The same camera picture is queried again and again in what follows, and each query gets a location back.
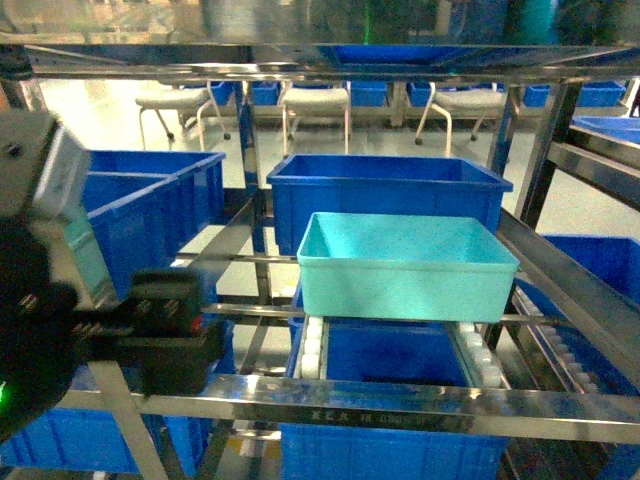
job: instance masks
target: tiled floor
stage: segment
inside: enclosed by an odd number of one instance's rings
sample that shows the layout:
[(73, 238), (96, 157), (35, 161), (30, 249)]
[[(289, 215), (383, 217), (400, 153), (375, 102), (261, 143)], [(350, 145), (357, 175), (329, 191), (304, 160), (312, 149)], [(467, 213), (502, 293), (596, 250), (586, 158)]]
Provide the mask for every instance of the tiled floor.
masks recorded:
[[(143, 88), (157, 88), (147, 82), (133, 81), (61, 81), (49, 80), (42, 84), (49, 108), (60, 115), (65, 125), (90, 149), (141, 148), (138, 130), (138, 108), (134, 103), (136, 93)], [(197, 150), (198, 140), (194, 131), (184, 132), (178, 125), (175, 112), (167, 112), (165, 118), (170, 129), (176, 134), (176, 141), (169, 144), (164, 132), (153, 115), (145, 117), (145, 132), (149, 150)], [(224, 141), (213, 121), (206, 130), (207, 149), (227, 153), (224, 163), (224, 183), (226, 187), (244, 185), (242, 161), (235, 122), (228, 120), (232, 133), (230, 141)], [(276, 126), (260, 125), (258, 131), (258, 151), (260, 156), (261, 179), (282, 159), (281, 131)], [(533, 147), (533, 128), (525, 128), (516, 134), (506, 178), (514, 183), (514, 192), (505, 196), (504, 206), (510, 211), (515, 208), (522, 178)], [(343, 148), (339, 123), (318, 125), (302, 122), (296, 132), (293, 149), (296, 152), (336, 152)], [(423, 146), (413, 142), (413, 130), (409, 127), (384, 128), (380, 124), (354, 126), (351, 151), (362, 154), (389, 154), (399, 156), (441, 156), (444, 149), (444, 132), (438, 128), (423, 134)], [(453, 154), (485, 164), (491, 143), (489, 128), (480, 132), (477, 142), (469, 140), (469, 131), (458, 129), (453, 138)], [(557, 173), (547, 198), (539, 230), (544, 233), (585, 233), (625, 235), (640, 238), (640, 215), (619, 202), (600, 194), (565, 174)], [(206, 244), (219, 228), (210, 227), (186, 247), (197, 250)], [(273, 243), (273, 232), (269, 251), (277, 253)], [(250, 245), (244, 253), (250, 253)], [(297, 271), (292, 266), (272, 268), (271, 278), (274, 292), (279, 292), (296, 284)], [(233, 265), (222, 278), (218, 290), (226, 294), (255, 295), (257, 293), (253, 266)], [(272, 329), (267, 337), (261, 363), (257, 366), (271, 367), (283, 365), (289, 348), (287, 329)], [(254, 327), (238, 327), (235, 336), (237, 357), (242, 358), (248, 347)], [(278, 462), (265, 460), (262, 478), (277, 478)], [(220, 479), (244, 478), (250, 471), (247, 460), (239, 460), (236, 453), (227, 451), (219, 471)], [(12, 478), (76, 478), (74, 474), (62, 472), (14, 472)]]

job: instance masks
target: white roller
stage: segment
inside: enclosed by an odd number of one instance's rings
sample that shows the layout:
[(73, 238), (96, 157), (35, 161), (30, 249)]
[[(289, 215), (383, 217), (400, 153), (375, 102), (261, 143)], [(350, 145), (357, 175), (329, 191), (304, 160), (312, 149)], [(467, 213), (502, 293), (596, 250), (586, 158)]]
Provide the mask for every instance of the white roller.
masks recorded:
[(549, 325), (542, 325), (540, 330), (547, 335), (557, 335), (556, 329)]
[(322, 349), (322, 342), (319, 338), (307, 338), (304, 341), (304, 350), (305, 355), (310, 353), (312, 355), (320, 355), (320, 350)]
[(320, 355), (304, 354), (300, 365), (302, 378), (320, 377)]
[(502, 372), (496, 365), (485, 365), (480, 369), (482, 386), (487, 388), (497, 388), (502, 385)]
[(554, 333), (552, 335), (547, 335), (547, 338), (553, 345), (560, 345), (562, 343), (562, 337), (557, 333)]
[(569, 371), (572, 372), (573, 374), (578, 374), (582, 372), (581, 363), (571, 362), (569, 365), (567, 365), (567, 367), (569, 368)]
[(475, 363), (478, 367), (491, 363), (491, 352), (488, 348), (475, 348), (470, 350), (470, 353), (471, 357), (473, 358), (473, 363)]
[(585, 383), (583, 386), (584, 391), (587, 393), (598, 393), (598, 386), (595, 383)]
[(583, 385), (592, 383), (591, 377), (589, 377), (589, 374), (585, 372), (576, 373), (576, 380), (578, 380)]
[(576, 356), (573, 353), (563, 353), (562, 359), (568, 364), (575, 363)]
[(307, 338), (317, 338), (318, 340), (320, 340), (322, 338), (322, 326), (319, 326), (319, 325), (307, 326)]
[(558, 345), (554, 345), (554, 348), (556, 349), (556, 352), (558, 352), (560, 355), (564, 353), (569, 353), (569, 347), (567, 347), (566, 343), (559, 343)]
[(322, 317), (309, 317), (309, 326), (315, 325), (322, 328)]
[(476, 326), (473, 323), (460, 322), (458, 323), (458, 331), (460, 333), (474, 333), (476, 331)]
[(464, 333), (462, 336), (464, 338), (464, 343), (470, 349), (474, 347), (482, 347), (484, 345), (484, 342), (482, 341), (482, 335), (480, 335), (479, 333)]

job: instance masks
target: reflective steel bar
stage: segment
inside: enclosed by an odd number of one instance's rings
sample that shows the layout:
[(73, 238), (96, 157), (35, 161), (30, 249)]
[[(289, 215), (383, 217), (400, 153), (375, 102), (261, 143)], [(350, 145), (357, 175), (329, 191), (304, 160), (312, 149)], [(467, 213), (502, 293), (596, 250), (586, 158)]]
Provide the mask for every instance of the reflective steel bar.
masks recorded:
[(34, 45), (640, 45), (636, 2), (541, 0), (535, 9), (506, 0), (440, 3), (371, 0), (365, 9), (350, 0), (30, 0), (4, 6), (0, 38)]
[[(360, 382), (220, 375), (203, 396), (132, 398), (160, 415), (640, 443), (640, 399), (613, 395), (416, 385), (382, 395)], [(106, 409), (97, 392), (70, 391), (58, 406), (88, 405)]]
[(519, 87), (507, 86), (507, 98), (500, 120), (496, 122), (496, 131), (491, 140), (489, 150), (489, 160), (487, 167), (494, 172), (504, 176), (504, 170), (509, 161), (511, 142), (516, 133), (516, 122), (518, 120), (518, 103), (521, 95)]
[(639, 169), (572, 145), (558, 143), (551, 145), (549, 160), (563, 172), (640, 210)]
[(640, 307), (504, 210), (498, 238), (569, 322), (640, 387)]
[(572, 126), (566, 143), (640, 170), (640, 145)]
[[(181, 252), (176, 256), (176, 260), (193, 260), (199, 254)], [(228, 260), (230, 262), (245, 262), (245, 263), (279, 263), (279, 264), (296, 264), (298, 259), (296, 257), (287, 256), (261, 256), (261, 255), (209, 255), (208, 260)]]
[(149, 480), (169, 480), (118, 363), (89, 362), (89, 369), (100, 388), (105, 405), (113, 414), (136, 461), (140, 474)]
[(549, 148), (552, 142), (564, 141), (581, 89), (581, 83), (564, 83), (552, 86), (549, 93), (516, 205), (516, 217), (534, 229), (555, 171), (547, 160)]

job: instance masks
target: chair leg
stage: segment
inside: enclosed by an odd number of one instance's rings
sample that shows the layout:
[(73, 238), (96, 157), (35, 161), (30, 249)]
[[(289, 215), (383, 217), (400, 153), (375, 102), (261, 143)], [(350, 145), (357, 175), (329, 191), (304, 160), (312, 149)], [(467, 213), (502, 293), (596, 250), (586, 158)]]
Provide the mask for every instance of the chair leg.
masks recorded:
[(222, 115), (220, 114), (220, 108), (218, 107), (218, 102), (216, 102), (215, 97), (211, 98), (211, 103), (213, 105), (213, 109), (216, 111), (216, 117), (218, 117), (218, 122), (220, 122), (220, 128), (222, 129), (222, 136), (225, 140), (231, 139), (231, 134), (227, 132), (226, 127), (224, 126), (224, 122), (222, 121)]
[(145, 112), (145, 108), (140, 108), (140, 113), (138, 113), (138, 124), (140, 125), (140, 139), (142, 140), (142, 149), (147, 149), (147, 144), (144, 141), (144, 128), (142, 127), (142, 114)]
[(289, 119), (287, 118), (287, 108), (282, 107), (282, 144), (283, 151), (282, 157), (287, 158), (288, 149), (289, 149), (289, 133), (287, 132), (287, 127), (289, 126)]
[(424, 130), (424, 124), (427, 122), (427, 114), (429, 113), (429, 108), (431, 107), (431, 103), (427, 103), (424, 107), (424, 112), (422, 112), (422, 117), (420, 118), (420, 124), (418, 125), (418, 130), (416, 130), (416, 138), (415, 144), (422, 145), (422, 139), (420, 138), (420, 134), (422, 130)]
[(444, 150), (444, 156), (450, 157), (451, 156), (451, 138), (453, 137), (453, 120), (451, 118), (451, 114), (437, 104), (433, 104), (433, 109), (447, 119), (447, 146), (445, 147), (445, 150)]
[(211, 100), (203, 103), (196, 112), (196, 124), (198, 126), (198, 138), (200, 139), (200, 151), (204, 152), (204, 125), (202, 123), (202, 112), (211, 104)]
[(475, 142), (478, 139), (478, 130), (482, 126), (482, 122), (484, 122), (484, 115), (478, 119), (476, 124), (473, 126), (473, 130), (471, 131), (471, 141)]
[(349, 106), (344, 109), (344, 153), (349, 153), (349, 137), (351, 136), (351, 114)]
[(164, 121), (164, 118), (162, 118), (162, 114), (160, 113), (160, 110), (154, 110), (154, 112), (156, 112), (156, 115), (158, 116), (158, 120), (160, 120), (160, 123), (162, 124), (162, 128), (164, 128), (164, 133), (167, 134), (167, 138), (169, 140), (174, 140), (176, 137), (173, 133), (171, 133), (171, 131), (169, 130), (169, 127), (167, 127), (167, 124)]
[(424, 112), (422, 112), (422, 117), (420, 118), (420, 124), (418, 125), (418, 130), (416, 130), (416, 138), (414, 140), (416, 145), (422, 145), (422, 139), (420, 138), (420, 134), (424, 129), (424, 124), (427, 121), (427, 114), (429, 113), (429, 109), (431, 105), (433, 105), (433, 99), (436, 96), (436, 85), (435, 83), (430, 83), (431, 93), (429, 94), (429, 99), (427, 100), (427, 104), (424, 107)]

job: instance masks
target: blue plastic bin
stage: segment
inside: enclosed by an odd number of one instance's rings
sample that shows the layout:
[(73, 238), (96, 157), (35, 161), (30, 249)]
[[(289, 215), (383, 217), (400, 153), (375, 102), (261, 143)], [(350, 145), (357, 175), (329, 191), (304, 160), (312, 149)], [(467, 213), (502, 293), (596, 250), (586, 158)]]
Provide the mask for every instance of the blue plastic bin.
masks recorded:
[(211, 91), (216, 103), (223, 107), (229, 103), (229, 98), (233, 92), (233, 82), (211, 82)]
[[(160, 448), (160, 417), (145, 424)], [(54, 409), (0, 447), (2, 464), (56, 470), (138, 473), (138, 467), (110, 413)]]
[(166, 174), (177, 177), (180, 204), (168, 205), (172, 228), (172, 255), (211, 224), (224, 209), (222, 160), (224, 153), (204, 152), (92, 152), (91, 171)]
[(295, 255), (314, 212), (472, 217), (498, 227), (513, 185), (458, 158), (293, 155), (267, 177), (276, 243)]
[[(213, 373), (235, 373), (232, 339), (233, 323), (225, 321), (225, 353), (212, 366)], [(135, 372), (126, 369), (125, 375), (130, 388), (136, 389), (140, 382)], [(87, 367), (78, 369), (71, 388), (97, 389)], [(162, 417), (145, 415), (144, 420), (162, 454)], [(215, 421), (165, 417), (165, 422), (185, 474), (194, 476)], [(3, 465), (12, 467), (138, 473), (117, 424), (108, 412), (50, 410), (0, 446), (0, 456)]]
[(176, 177), (90, 173), (83, 202), (116, 293), (126, 298), (134, 272), (168, 267), (172, 217), (179, 198)]
[[(291, 299), (291, 306), (293, 308), (302, 308), (302, 285), (298, 283), (296, 287), (296, 293), (293, 295)], [(295, 343), (295, 337), (298, 330), (302, 330), (302, 325), (304, 324), (304, 317), (289, 317), (287, 320), (289, 323), (289, 333), (291, 334), (291, 345)]]
[(428, 83), (407, 83), (409, 101), (413, 107), (426, 107), (431, 95), (431, 85)]
[[(468, 386), (439, 324), (332, 322), (327, 378)], [(509, 441), (381, 428), (281, 424), (280, 430), (283, 480), (494, 480)]]
[(640, 118), (576, 117), (573, 124), (627, 142), (640, 143)]
[[(551, 87), (534, 85), (524, 93), (523, 103), (530, 108), (542, 108), (547, 103)], [(578, 107), (615, 107), (624, 95), (625, 88), (616, 82), (587, 83), (578, 97)]]
[[(548, 235), (547, 240), (572, 257), (609, 286), (640, 304), (640, 243), (633, 238), (585, 235)], [(561, 315), (553, 303), (533, 285), (516, 281), (545, 315)], [(638, 395), (632, 384), (577, 330), (556, 327), (556, 331), (583, 364), (599, 378), (605, 393)]]
[(382, 107), (386, 100), (386, 82), (351, 82), (351, 105), (354, 107)]
[(314, 213), (298, 250), (304, 310), (499, 322), (518, 260), (473, 218)]
[(280, 95), (280, 83), (255, 82), (253, 84), (254, 105), (277, 105)]
[[(211, 371), (210, 380), (215, 374), (236, 373), (236, 365), (233, 354), (233, 327), (234, 323), (223, 320), (225, 325), (224, 355)], [(164, 417), (169, 430), (169, 436), (178, 454), (180, 465), (185, 475), (193, 477), (198, 472), (198, 467), (204, 458), (209, 445), (209, 434), (217, 425), (217, 420), (210, 418), (190, 417)]]

